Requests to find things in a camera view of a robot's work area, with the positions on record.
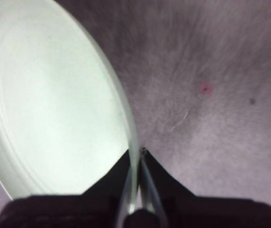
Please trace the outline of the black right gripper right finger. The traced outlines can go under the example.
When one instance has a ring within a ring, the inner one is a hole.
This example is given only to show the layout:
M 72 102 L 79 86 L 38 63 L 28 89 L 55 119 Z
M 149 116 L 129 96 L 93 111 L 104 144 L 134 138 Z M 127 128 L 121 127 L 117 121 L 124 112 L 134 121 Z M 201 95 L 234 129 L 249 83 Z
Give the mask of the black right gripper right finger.
M 271 206 L 241 198 L 195 195 L 173 178 L 146 149 L 142 158 L 171 228 L 271 228 Z

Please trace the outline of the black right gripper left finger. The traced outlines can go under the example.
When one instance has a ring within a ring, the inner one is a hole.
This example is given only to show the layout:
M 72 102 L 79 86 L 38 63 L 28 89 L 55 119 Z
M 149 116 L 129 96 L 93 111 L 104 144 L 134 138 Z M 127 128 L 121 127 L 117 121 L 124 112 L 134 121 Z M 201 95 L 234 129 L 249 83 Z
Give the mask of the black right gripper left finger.
M 128 152 L 80 195 L 36 195 L 8 203 L 0 228 L 110 228 L 130 167 Z

